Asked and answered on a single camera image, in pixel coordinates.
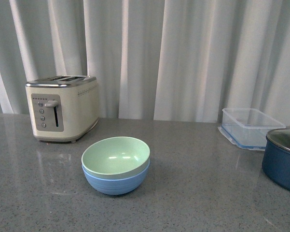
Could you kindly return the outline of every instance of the toaster control panel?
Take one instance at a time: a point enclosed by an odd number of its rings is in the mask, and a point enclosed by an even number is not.
[[[33,93],[31,99],[37,130],[62,132],[64,127],[60,96]]]

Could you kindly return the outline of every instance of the gray countertop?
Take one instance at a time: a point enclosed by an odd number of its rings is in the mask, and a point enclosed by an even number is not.
[[[144,182],[109,196],[86,181],[91,144],[131,136],[151,149]],[[218,124],[101,118],[76,143],[46,143],[29,115],[0,114],[0,231],[290,231],[290,192]]]

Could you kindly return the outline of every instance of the toaster lever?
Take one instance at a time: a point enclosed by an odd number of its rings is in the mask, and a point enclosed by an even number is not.
[[[45,103],[45,107],[47,107],[47,108],[55,108],[58,105],[59,105],[59,102],[57,102],[55,100],[48,101],[47,103]]]

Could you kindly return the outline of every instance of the blue bowl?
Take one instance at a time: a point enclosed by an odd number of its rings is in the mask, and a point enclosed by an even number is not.
[[[88,173],[83,165],[82,168],[87,181],[95,190],[108,195],[120,195],[133,191],[144,181],[148,172],[149,165],[150,161],[143,171],[132,177],[124,179],[98,178]]]

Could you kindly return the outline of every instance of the clear food container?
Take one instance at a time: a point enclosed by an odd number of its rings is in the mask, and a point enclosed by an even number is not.
[[[269,115],[252,108],[225,108],[220,132],[243,149],[265,150],[266,134],[285,125]]]

